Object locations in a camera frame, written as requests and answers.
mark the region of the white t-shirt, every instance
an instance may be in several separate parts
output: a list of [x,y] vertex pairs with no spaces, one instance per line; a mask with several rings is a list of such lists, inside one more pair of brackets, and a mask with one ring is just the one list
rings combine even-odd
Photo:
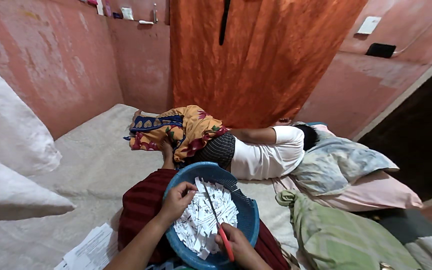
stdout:
[[231,173],[237,179],[263,180],[291,173],[304,156],[304,133],[294,126],[272,127],[276,144],[248,144],[236,138]]

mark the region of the black strap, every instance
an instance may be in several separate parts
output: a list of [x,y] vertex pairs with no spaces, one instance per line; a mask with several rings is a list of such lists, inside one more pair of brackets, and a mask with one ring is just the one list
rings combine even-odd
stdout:
[[223,45],[224,34],[226,32],[226,21],[228,20],[228,12],[230,11],[231,0],[224,0],[224,12],[221,19],[221,30],[219,32],[219,45]]

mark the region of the hand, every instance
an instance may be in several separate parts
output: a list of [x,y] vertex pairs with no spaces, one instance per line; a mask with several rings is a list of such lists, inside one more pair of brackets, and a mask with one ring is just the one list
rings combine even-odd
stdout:
[[183,215],[184,210],[191,203],[197,190],[198,188],[195,185],[186,181],[171,188],[163,202],[163,207],[157,215],[159,220],[169,227]]
[[[256,270],[256,269],[271,269],[267,263],[261,258],[256,250],[251,246],[243,232],[230,224],[221,224],[224,233],[226,234],[229,244],[233,250],[235,261],[244,269]],[[214,241],[218,244],[219,249],[225,251],[223,239],[218,234],[214,238]]]
[[289,118],[281,118],[273,126],[287,126],[291,124],[291,119]]

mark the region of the white mattress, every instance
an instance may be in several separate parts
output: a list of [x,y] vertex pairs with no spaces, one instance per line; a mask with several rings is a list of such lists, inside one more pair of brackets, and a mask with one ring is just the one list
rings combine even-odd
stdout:
[[[94,227],[108,222],[117,230],[124,192],[163,163],[160,152],[131,151],[123,140],[135,111],[117,104],[56,140],[61,165],[33,181],[77,208],[60,216],[0,221],[0,270],[51,270]],[[261,220],[294,254],[298,244],[290,211],[277,204],[271,181],[241,181],[238,186],[257,201]]]

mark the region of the foot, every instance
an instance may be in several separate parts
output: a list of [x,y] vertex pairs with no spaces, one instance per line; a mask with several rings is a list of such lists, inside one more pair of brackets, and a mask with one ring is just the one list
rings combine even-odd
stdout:
[[165,137],[163,140],[161,140],[161,152],[163,152],[164,160],[162,169],[174,169],[173,147],[171,146],[171,142],[168,137]]
[[291,119],[281,118],[276,123],[274,123],[274,126],[287,126],[289,124],[291,124]]
[[138,117],[138,116],[140,116],[141,115],[141,110],[139,109],[139,110],[137,110],[135,113],[134,113],[134,116],[132,117],[132,123],[131,123],[131,125],[129,125],[129,128],[133,128],[134,126],[135,126],[135,120],[136,120],[136,117]]

